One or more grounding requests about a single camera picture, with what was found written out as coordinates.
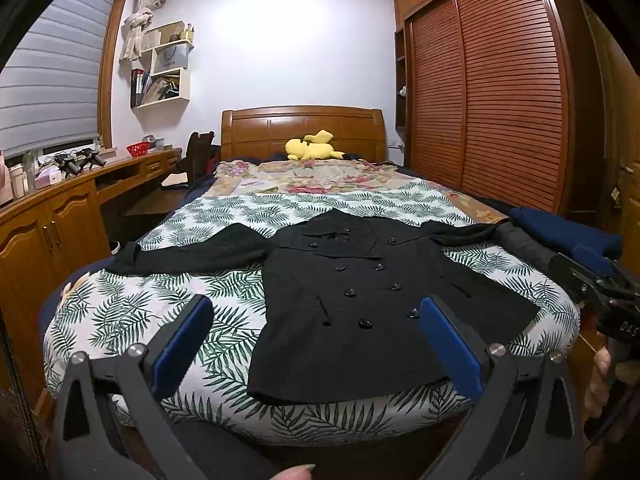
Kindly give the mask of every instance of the yellow plush toy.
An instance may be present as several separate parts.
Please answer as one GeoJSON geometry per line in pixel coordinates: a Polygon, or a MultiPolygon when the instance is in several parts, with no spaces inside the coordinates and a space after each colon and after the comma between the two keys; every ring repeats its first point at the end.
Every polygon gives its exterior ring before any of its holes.
{"type": "Polygon", "coordinates": [[[328,131],[320,130],[315,135],[305,136],[305,140],[291,139],[284,149],[289,160],[310,160],[312,158],[342,158],[343,152],[334,152],[329,141],[334,136],[328,131]]]}

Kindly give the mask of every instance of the window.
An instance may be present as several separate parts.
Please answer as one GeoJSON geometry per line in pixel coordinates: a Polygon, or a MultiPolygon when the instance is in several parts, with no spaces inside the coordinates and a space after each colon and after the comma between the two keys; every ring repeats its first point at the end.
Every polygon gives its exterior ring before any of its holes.
{"type": "Polygon", "coordinates": [[[5,157],[70,142],[111,145],[111,77],[124,0],[54,0],[0,73],[5,157]]]}

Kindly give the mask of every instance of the door handle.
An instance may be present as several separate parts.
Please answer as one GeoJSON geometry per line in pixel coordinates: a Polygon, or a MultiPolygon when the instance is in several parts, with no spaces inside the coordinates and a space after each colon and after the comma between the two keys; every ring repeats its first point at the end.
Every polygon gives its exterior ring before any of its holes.
{"type": "Polygon", "coordinates": [[[54,237],[54,240],[56,241],[56,245],[60,247],[60,235],[58,234],[58,226],[53,220],[51,221],[51,229],[53,231],[53,237],[54,237]]]}
{"type": "Polygon", "coordinates": [[[49,236],[49,228],[47,226],[43,226],[42,230],[44,231],[44,237],[47,241],[47,247],[49,248],[49,252],[53,250],[53,244],[51,243],[51,237],[49,236]]]}

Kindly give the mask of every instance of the bed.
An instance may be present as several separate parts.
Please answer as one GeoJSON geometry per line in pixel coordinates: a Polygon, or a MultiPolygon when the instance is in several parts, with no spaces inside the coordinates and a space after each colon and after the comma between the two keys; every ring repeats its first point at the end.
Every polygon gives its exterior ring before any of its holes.
{"type": "MultiPolygon", "coordinates": [[[[222,158],[228,162],[218,167],[218,180],[196,190],[197,198],[149,232],[141,241],[143,250],[205,240],[233,222],[272,235],[280,227],[332,207],[412,225],[436,219],[461,226],[501,218],[497,211],[436,183],[400,177],[392,166],[355,160],[267,162],[260,166],[234,162],[243,156],[268,158],[282,150],[283,140],[322,128],[334,134],[337,150],[360,153],[375,162],[384,158],[380,110],[276,107],[226,111],[222,158]],[[351,171],[359,172],[358,177],[347,179],[351,171]],[[261,182],[258,174],[268,177],[261,182]],[[235,182],[220,186],[224,178],[235,182]],[[300,185],[300,179],[306,187],[300,185]]],[[[554,282],[497,246],[476,244],[447,250],[447,255],[540,306],[530,326],[510,343],[511,351],[542,355],[551,349],[570,348],[577,336],[579,312],[554,282]]],[[[162,402],[173,418],[207,420],[263,444],[335,446],[408,433],[468,405],[450,383],[329,405],[267,406],[249,397],[248,366],[265,325],[260,266],[212,275],[156,274],[146,278],[116,276],[94,267],[94,273],[60,304],[46,330],[47,386],[55,394],[74,351],[82,349],[98,358],[119,354],[134,342],[149,341],[195,293],[212,299],[215,320],[180,391],[162,402]]],[[[127,420],[123,400],[116,398],[116,405],[121,418],[127,420]]]]}

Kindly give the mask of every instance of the wooden headboard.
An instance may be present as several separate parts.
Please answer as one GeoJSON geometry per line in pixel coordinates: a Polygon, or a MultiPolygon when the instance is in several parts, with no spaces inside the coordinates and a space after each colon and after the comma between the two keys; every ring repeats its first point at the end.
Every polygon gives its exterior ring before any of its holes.
{"type": "Polygon", "coordinates": [[[357,153],[369,162],[385,160],[382,110],[345,106],[277,106],[222,112],[222,159],[265,159],[284,152],[289,139],[334,134],[334,150],[357,153]]]}

